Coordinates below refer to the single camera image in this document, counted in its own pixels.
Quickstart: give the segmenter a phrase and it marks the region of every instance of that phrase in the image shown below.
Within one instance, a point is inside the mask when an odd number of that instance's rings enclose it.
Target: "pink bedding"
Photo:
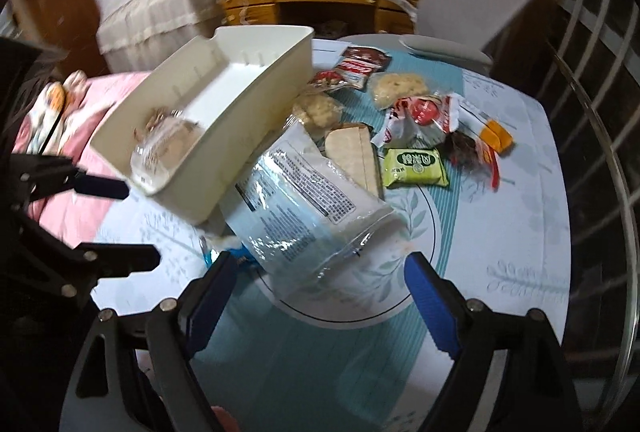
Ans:
[[[90,86],[80,109],[87,109],[88,117],[80,128],[69,138],[62,154],[89,173],[113,176],[103,160],[89,147],[94,131],[108,117],[115,106],[140,84],[148,72],[120,73],[89,79]],[[20,137],[15,150],[20,150]],[[78,195],[73,191],[58,194],[40,203],[33,216],[40,225],[75,247],[83,241],[93,240],[107,210],[113,201]]]

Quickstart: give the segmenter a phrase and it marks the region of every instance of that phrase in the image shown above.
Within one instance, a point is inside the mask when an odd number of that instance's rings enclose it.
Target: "teal stripe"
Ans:
[[[432,89],[462,93],[460,69],[392,53],[391,72],[417,72]],[[335,93],[343,121],[383,123],[367,92]],[[454,231],[460,174],[445,164],[449,187],[427,187],[442,238],[435,269],[444,275]],[[380,430],[390,418],[427,333],[414,304],[363,329],[331,330],[274,307],[247,276],[238,285],[204,351],[191,362],[212,404],[226,408],[243,432]]]

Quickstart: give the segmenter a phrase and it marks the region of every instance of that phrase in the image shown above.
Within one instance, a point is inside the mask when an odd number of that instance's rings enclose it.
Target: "metal screw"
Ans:
[[[113,309],[103,309],[102,311],[100,311],[100,313],[98,313],[98,320],[100,320],[100,322],[107,322],[107,320],[110,320],[113,315]]]
[[[537,307],[532,307],[529,311],[527,311],[527,316],[536,322],[544,322],[546,320],[545,312],[542,309],[538,309]]]
[[[466,301],[466,307],[468,307],[469,311],[482,311],[484,309],[484,302],[477,298],[470,298]]]
[[[173,311],[178,306],[178,301],[175,298],[165,298],[160,302],[160,309],[162,311]]]
[[[78,290],[72,284],[65,284],[60,288],[60,293],[62,297],[73,298],[78,294]]]

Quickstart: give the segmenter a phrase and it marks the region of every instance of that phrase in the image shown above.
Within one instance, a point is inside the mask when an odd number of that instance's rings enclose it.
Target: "blue gripper pad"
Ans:
[[[404,262],[404,281],[436,347],[455,360],[462,346],[458,339],[457,320],[443,293],[447,289],[425,257],[414,252]]]

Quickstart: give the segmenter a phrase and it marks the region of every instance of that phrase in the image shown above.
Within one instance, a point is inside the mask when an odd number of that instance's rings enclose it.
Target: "gray chair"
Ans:
[[[488,74],[506,41],[511,21],[530,0],[407,0],[399,5],[414,23],[417,35],[370,34],[343,37],[357,44],[408,50]]]

